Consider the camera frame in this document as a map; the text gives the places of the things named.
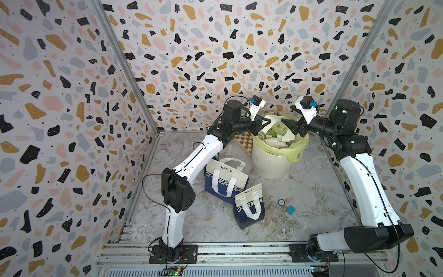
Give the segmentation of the navy white tote bag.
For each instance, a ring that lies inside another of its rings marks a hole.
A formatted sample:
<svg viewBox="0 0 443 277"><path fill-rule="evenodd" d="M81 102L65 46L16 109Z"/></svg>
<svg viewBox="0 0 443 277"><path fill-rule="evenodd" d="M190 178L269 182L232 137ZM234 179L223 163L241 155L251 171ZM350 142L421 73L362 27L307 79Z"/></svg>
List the navy white tote bag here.
<svg viewBox="0 0 443 277"><path fill-rule="evenodd" d="M246 163L236 158L211 159L205 166L205 190L220 200L235 203L235 196L246 190L249 176Z"/></svg>

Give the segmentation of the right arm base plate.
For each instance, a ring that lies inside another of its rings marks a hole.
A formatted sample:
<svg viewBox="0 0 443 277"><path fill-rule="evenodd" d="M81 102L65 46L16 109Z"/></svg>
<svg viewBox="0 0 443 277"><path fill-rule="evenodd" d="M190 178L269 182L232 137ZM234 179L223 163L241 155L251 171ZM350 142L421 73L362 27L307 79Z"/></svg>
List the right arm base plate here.
<svg viewBox="0 0 443 277"><path fill-rule="evenodd" d="M289 255L293 263L326 263L339 261L337 254L331 251L320 250L310 242L290 244L289 250Z"/></svg>

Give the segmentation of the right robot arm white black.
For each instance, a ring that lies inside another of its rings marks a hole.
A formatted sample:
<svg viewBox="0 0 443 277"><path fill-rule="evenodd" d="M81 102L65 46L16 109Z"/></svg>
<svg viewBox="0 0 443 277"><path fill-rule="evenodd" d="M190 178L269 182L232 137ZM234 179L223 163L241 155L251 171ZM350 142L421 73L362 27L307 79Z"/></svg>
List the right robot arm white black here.
<svg viewBox="0 0 443 277"><path fill-rule="evenodd" d="M312 97L301 96L292 108L301 118L283 119L282 123L295 135L305 137L311 132L327 140L350 180L361 220L359 226L311 235L306 250L310 258L334 251L387 250L413 238L413 227L400 220L385 194L367 138L355 131L363 107L352 100L340 99L325 118L319 116L320 107Z"/></svg>

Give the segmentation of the white receipt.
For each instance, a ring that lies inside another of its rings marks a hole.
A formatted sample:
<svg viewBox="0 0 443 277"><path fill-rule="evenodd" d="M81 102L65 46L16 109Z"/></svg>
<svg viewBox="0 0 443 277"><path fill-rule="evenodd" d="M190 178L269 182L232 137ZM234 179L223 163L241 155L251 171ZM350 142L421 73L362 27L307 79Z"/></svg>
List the white receipt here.
<svg viewBox="0 0 443 277"><path fill-rule="evenodd" d="M284 123L281 122L281 119L283 119L283 118L288 119L288 117L281 116L281 115L273 115L273 114L268 114L268 115L265 115L264 117L272 120L272 122L271 122L272 128L274 128L278 134L280 134L280 135L286 134L287 127Z"/></svg>

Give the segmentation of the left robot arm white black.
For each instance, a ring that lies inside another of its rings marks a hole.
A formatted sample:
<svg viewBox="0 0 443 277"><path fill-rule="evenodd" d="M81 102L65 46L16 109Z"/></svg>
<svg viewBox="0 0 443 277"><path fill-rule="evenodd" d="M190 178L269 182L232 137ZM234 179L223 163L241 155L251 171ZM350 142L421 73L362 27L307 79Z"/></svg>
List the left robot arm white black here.
<svg viewBox="0 0 443 277"><path fill-rule="evenodd" d="M203 141L197 143L194 151L173 169L165 168L159 176L162 178L161 193L166 209L166 223L159 245L153 247L164 263L174 263L182 257L183 224L186 211L192 206L196 194L193 183L208 162L221 152L236 135L250 132L257 135L271 123L258 112L266 101L253 96L242 103L233 97L226 100L223 111L207 130Z"/></svg>

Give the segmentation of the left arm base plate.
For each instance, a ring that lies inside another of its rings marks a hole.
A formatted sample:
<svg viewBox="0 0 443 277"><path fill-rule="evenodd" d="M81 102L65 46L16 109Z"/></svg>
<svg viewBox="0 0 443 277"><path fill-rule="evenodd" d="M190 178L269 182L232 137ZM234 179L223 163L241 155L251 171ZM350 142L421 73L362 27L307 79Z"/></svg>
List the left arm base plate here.
<svg viewBox="0 0 443 277"><path fill-rule="evenodd" d="M198 245L196 244L182 244L176 248L169 248L166 244L156 245L151 249L149 264L196 264L197 255Z"/></svg>

